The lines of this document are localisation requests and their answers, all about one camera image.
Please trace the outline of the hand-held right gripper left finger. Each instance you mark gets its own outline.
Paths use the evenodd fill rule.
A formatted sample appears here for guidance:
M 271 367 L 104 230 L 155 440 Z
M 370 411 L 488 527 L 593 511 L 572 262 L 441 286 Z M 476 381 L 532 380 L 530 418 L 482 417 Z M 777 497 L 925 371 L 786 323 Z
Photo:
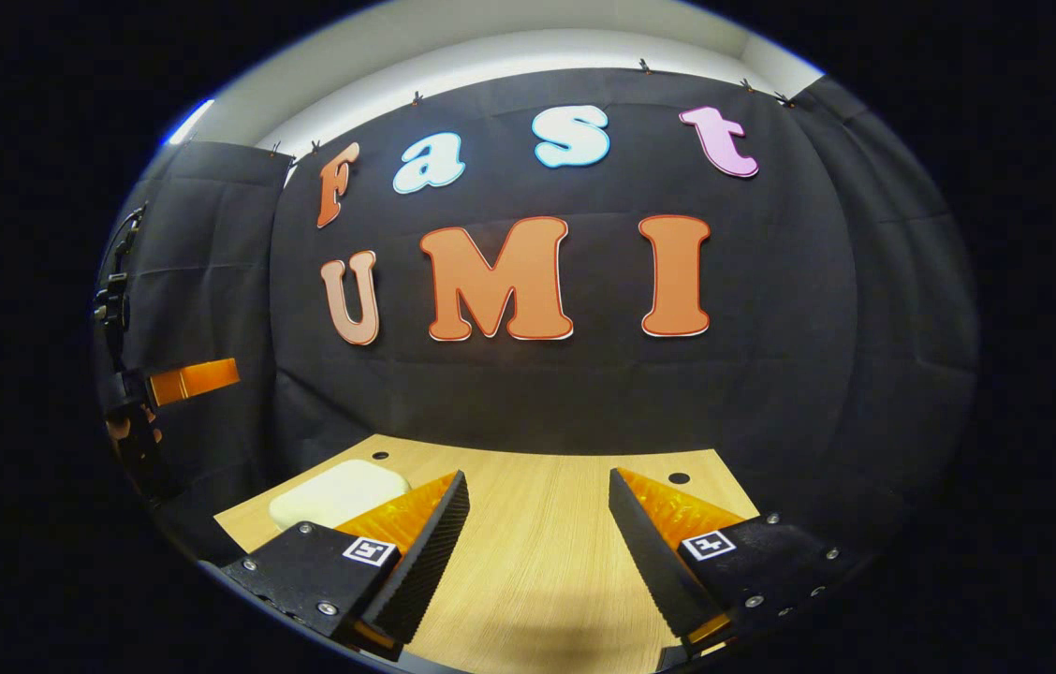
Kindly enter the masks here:
M 221 572 L 336 644 L 396 660 L 414 639 L 471 509 L 452 471 L 337 526 L 300 521 Z

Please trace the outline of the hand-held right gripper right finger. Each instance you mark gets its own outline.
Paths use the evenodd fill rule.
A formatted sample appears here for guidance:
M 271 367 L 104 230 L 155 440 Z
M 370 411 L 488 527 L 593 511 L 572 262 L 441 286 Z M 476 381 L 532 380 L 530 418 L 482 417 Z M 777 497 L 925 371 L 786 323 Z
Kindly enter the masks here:
M 691 657 L 770 636 L 862 562 L 779 513 L 744 518 L 619 466 L 609 471 L 609 511 L 653 604 Z

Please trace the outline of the pale yellow suitcase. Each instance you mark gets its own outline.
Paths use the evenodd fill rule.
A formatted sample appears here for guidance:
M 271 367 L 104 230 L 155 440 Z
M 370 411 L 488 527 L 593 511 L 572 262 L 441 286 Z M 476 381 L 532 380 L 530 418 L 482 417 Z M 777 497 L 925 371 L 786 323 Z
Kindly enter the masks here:
M 274 498 L 268 513 L 281 530 L 305 521 L 335 528 L 409 491 L 411 483 L 396 471 L 348 460 Z

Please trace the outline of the black backdrop cloth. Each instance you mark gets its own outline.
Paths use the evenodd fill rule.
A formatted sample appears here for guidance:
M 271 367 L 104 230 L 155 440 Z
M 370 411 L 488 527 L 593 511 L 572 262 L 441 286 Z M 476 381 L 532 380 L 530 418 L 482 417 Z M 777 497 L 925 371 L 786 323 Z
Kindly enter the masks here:
M 161 151 L 122 204 L 129 368 L 234 358 L 161 410 L 199 559 L 214 516 L 374 432 L 553 455 L 715 449 L 762 511 L 883 548 L 953 455 L 978 318 L 963 239 L 895 133 L 823 78 L 792 107 L 738 85 L 577 69 L 388 112 L 293 162 Z M 434 340 L 421 240 L 495 260 L 550 216 L 570 337 Z

